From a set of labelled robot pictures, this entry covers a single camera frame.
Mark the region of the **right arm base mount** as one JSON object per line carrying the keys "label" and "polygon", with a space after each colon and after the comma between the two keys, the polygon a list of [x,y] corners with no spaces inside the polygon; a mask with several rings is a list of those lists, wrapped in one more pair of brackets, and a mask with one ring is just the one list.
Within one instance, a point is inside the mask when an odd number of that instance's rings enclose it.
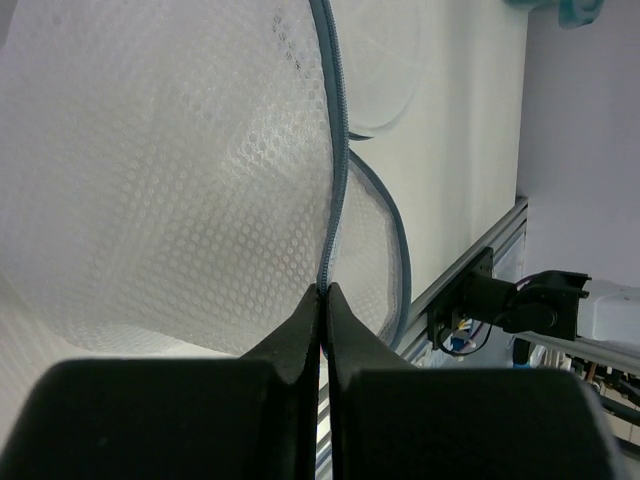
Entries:
{"label": "right arm base mount", "polygon": [[462,269],[448,280],[426,307],[428,338],[433,346],[451,357],[465,357],[470,352],[454,351],[445,346],[462,320],[474,320],[489,329],[480,345],[489,338],[494,325],[517,294],[514,283],[493,277],[494,250],[483,247]]}

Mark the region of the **blue-trimmed white mesh laundry bag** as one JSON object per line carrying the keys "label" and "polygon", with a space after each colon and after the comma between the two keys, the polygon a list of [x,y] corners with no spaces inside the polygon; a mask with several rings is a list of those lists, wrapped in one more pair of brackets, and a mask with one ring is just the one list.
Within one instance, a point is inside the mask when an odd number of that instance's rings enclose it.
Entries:
{"label": "blue-trimmed white mesh laundry bag", "polygon": [[240,355],[337,283],[396,346],[407,241],[349,146],[333,1],[16,1],[1,272],[89,351]]}

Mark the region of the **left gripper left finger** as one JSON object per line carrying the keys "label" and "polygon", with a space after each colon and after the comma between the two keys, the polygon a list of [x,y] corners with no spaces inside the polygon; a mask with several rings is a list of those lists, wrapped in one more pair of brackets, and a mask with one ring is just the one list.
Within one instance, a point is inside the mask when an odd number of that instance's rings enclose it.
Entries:
{"label": "left gripper left finger", "polygon": [[79,359],[34,385],[5,479],[311,479],[320,298],[236,359]]}

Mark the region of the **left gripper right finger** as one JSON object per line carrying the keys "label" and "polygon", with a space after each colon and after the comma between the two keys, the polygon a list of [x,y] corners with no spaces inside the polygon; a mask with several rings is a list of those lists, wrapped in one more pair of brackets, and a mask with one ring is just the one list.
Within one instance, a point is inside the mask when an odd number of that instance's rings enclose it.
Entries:
{"label": "left gripper right finger", "polygon": [[336,479],[627,479],[595,392],[554,369],[421,369],[327,291]]}

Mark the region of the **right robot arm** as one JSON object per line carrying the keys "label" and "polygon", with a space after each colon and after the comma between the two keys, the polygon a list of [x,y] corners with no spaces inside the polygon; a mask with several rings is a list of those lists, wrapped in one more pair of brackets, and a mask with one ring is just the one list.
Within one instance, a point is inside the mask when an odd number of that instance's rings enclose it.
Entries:
{"label": "right robot arm", "polygon": [[515,284],[495,316],[509,333],[639,345],[639,289],[587,274],[544,271]]}

